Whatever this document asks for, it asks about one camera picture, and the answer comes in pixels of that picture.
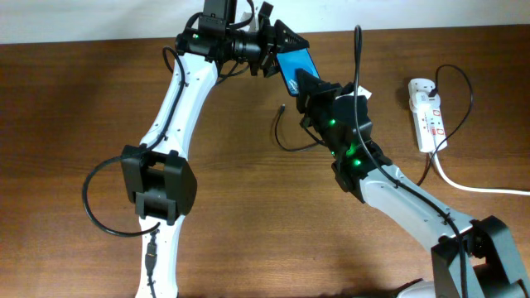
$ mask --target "power strip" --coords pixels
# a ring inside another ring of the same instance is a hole
[[[441,119],[440,95],[429,97],[434,87],[434,82],[429,79],[413,79],[408,84],[409,105],[414,117],[417,144],[420,151],[425,153],[434,152],[446,138],[446,130]],[[444,142],[438,150],[446,147],[447,142]]]

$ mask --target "green led light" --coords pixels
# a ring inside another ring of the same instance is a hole
[[[347,157],[352,157],[355,154],[355,147],[354,144],[351,144],[351,147],[346,152]]]

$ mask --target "wood grain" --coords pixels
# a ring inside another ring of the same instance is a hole
[[[475,87],[469,121],[441,153],[464,185],[528,188],[530,26],[366,31],[361,84],[373,139],[412,180],[417,150],[407,104],[411,78],[453,63]],[[353,33],[305,35],[322,78],[352,80]],[[98,162],[137,144],[157,115],[172,39],[0,46],[0,296],[132,297],[140,239],[100,232],[81,184]],[[441,75],[446,128],[463,117],[465,82]],[[191,144],[199,181],[178,256],[182,296],[319,296],[392,289],[432,278],[430,255],[391,219],[343,193],[325,148],[280,151],[271,127],[285,103],[289,146],[310,139],[280,77],[249,74],[212,90]],[[430,174],[424,188],[462,212],[491,214],[512,230],[530,268],[530,199],[456,190]],[[97,216],[138,230],[119,166],[90,186]]]

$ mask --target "plug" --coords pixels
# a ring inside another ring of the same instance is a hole
[[[429,92],[429,97],[433,98],[438,94],[438,87],[436,86],[431,92]]]
[[[147,244],[145,261],[147,276],[152,276],[152,273],[155,270],[155,265],[157,264],[157,233],[158,230],[151,233],[151,241]]]
[[[415,113],[431,108],[431,101],[424,91],[414,93],[411,97],[410,104],[412,111]]]

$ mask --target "phone screen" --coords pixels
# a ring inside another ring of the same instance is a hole
[[[307,49],[294,50],[288,53],[277,54],[277,62],[280,65],[283,80],[287,86],[287,91],[291,96],[298,95],[298,80],[296,70],[303,69],[308,73],[320,78],[316,70],[315,63]]]

